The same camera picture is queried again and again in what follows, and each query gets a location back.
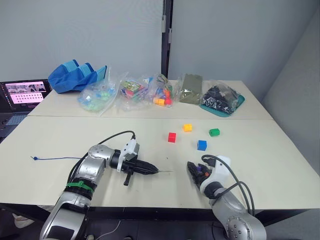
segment red cube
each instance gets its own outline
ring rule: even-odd
[[[175,132],[169,132],[168,142],[175,143],[176,142],[177,134]]]

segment gray wall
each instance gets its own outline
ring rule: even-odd
[[[174,0],[169,79],[242,80],[261,101],[319,0]]]
[[[313,16],[263,105],[320,174],[320,24]]]
[[[134,77],[161,71],[162,0],[0,0],[0,81],[76,59]]]

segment white cable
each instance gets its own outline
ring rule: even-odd
[[[101,235],[101,236],[99,236],[96,240],[99,240],[99,239],[101,239],[102,237],[104,237],[104,236],[106,236],[106,235],[109,235],[109,234],[112,234],[112,233],[114,233],[115,231],[117,231],[117,229],[118,229],[118,227],[119,227],[120,223],[121,223],[121,220],[118,222],[118,225],[115,227],[115,229],[114,229],[114,230],[112,230],[112,231],[110,231],[110,232],[107,232],[107,233],[105,233],[105,234],[102,234],[102,235]]]

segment blue string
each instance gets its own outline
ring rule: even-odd
[[[54,158],[39,158],[37,156],[30,156],[33,160],[54,160],[54,159],[81,159],[81,157],[69,157],[69,156],[64,156],[64,157],[54,157]]]

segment keyboard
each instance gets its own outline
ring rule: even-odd
[[[7,126],[9,125],[19,125],[23,119],[25,119],[27,115],[13,115],[10,120],[6,123]]]

